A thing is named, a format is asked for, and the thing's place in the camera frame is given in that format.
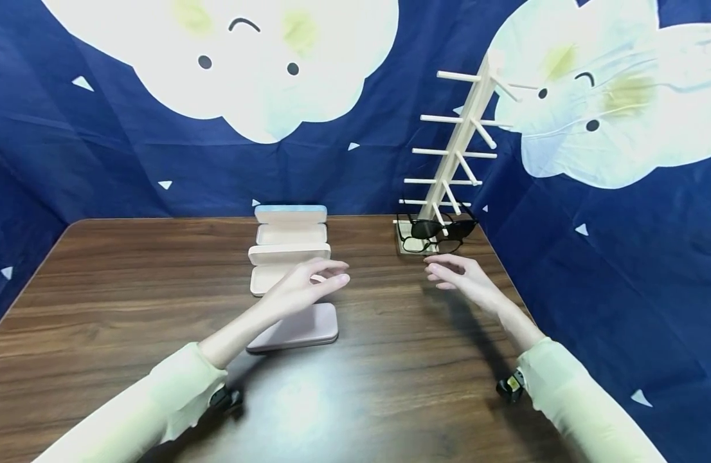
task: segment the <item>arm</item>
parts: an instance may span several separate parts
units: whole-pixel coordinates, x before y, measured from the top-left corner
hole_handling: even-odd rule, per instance
[[[261,302],[199,344],[189,344],[108,401],[36,458],[36,463],[136,462],[198,422],[224,386],[224,367],[262,331],[350,281],[344,262],[299,264]],[[328,277],[312,284],[311,276]]]
[[[476,261],[456,255],[425,259],[427,279],[439,289],[458,289],[505,329],[533,402],[588,462],[664,462],[635,421],[568,350],[547,338],[513,304]]]

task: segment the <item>hand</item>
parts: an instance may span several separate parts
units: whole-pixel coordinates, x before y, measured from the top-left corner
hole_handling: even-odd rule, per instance
[[[345,273],[347,268],[345,262],[321,258],[302,262],[276,283],[257,305],[265,307],[266,313],[276,321],[303,311],[346,286],[350,281],[350,276]]]
[[[427,279],[436,282],[438,289],[458,289],[470,301],[477,304],[491,316],[498,318],[503,307],[510,303],[517,308],[500,289],[492,283],[490,277],[477,261],[458,255],[430,255],[425,258]]]

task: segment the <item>yellow cheek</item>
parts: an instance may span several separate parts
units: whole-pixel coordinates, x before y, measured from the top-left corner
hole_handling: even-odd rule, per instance
[[[306,57],[320,36],[316,21],[306,10],[288,10],[283,19],[283,41],[299,57]]]
[[[203,0],[172,0],[172,13],[190,33],[206,35],[212,31],[212,18],[206,13]]]
[[[544,59],[544,69],[549,80],[557,80],[574,69],[577,47],[569,44],[552,48]]]
[[[649,106],[654,97],[653,77],[621,74],[605,88],[603,111],[612,117],[636,116]]]

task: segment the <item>finger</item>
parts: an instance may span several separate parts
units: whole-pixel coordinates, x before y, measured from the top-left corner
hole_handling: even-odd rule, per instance
[[[346,268],[349,267],[348,264],[345,262],[341,261],[332,261],[330,259],[312,259],[310,261],[305,262],[305,265],[303,265],[304,268],[307,269],[307,272],[310,275],[313,275],[315,273],[322,273],[325,270],[330,270],[331,272],[337,272],[340,270],[345,271]]]
[[[336,277],[327,278],[322,283],[315,284],[315,286],[310,288],[310,291],[314,294],[315,299],[320,299],[346,286],[349,281],[350,275],[343,273],[341,275],[337,275]]]
[[[444,291],[450,291],[450,289],[457,289],[454,284],[446,282],[435,284],[435,287],[437,287],[438,289],[444,289]]]
[[[452,283],[456,287],[461,287],[463,277],[457,273],[453,273],[451,269],[445,268],[440,264],[430,264],[426,270],[444,282]]]
[[[472,259],[467,259],[466,257],[461,257],[461,255],[453,254],[438,254],[429,255],[425,258],[425,263],[428,264],[442,264],[442,265],[454,265],[460,269],[466,269],[469,265],[476,261]]]
[[[322,272],[320,272],[318,274],[322,275],[325,278],[330,278],[330,277],[334,277],[335,275],[340,275],[341,273],[345,273],[345,270],[347,270],[347,268],[328,269],[328,270],[322,270]]]

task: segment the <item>forearm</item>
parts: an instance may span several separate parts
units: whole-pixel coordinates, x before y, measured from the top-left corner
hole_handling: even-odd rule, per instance
[[[530,317],[525,315],[520,307],[510,299],[502,296],[497,305],[500,306],[496,311],[499,323],[505,330],[507,337],[510,338],[512,345],[515,346],[518,355],[530,350],[537,342],[546,337]]]
[[[135,462],[151,447],[195,426],[226,376],[197,345],[186,345],[78,423],[35,462]]]
[[[664,462],[651,440],[568,350],[545,338],[521,355],[518,370],[533,401],[588,462]]]
[[[276,312],[259,302],[219,331],[199,342],[199,350],[211,365],[223,369],[255,337],[277,321]]]

